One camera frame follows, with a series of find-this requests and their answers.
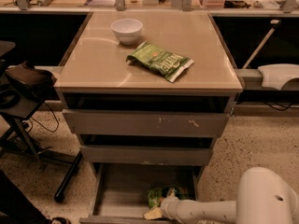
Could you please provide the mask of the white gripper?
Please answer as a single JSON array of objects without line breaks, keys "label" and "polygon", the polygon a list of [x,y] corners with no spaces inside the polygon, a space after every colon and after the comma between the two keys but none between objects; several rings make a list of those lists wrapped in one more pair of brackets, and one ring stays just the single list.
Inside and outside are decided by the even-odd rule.
[{"label": "white gripper", "polygon": [[174,219],[178,222],[181,221],[180,217],[177,214],[177,207],[180,203],[178,197],[176,197],[176,190],[174,188],[170,188],[167,192],[166,198],[164,198],[161,202],[160,207],[153,207],[147,213],[143,215],[146,220],[159,219],[163,216],[168,219]]}]

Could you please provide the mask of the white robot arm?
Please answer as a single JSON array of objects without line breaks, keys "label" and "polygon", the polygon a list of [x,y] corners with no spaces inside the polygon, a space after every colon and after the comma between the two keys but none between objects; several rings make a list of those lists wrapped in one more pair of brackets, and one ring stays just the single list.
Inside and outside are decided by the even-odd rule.
[{"label": "white robot arm", "polygon": [[174,192],[144,219],[174,219],[179,224],[210,220],[229,224],[299,224],[299,194],[278,174],[263,168],[248,169],[240,178],[235,201],[202,203],[180,200]]}]

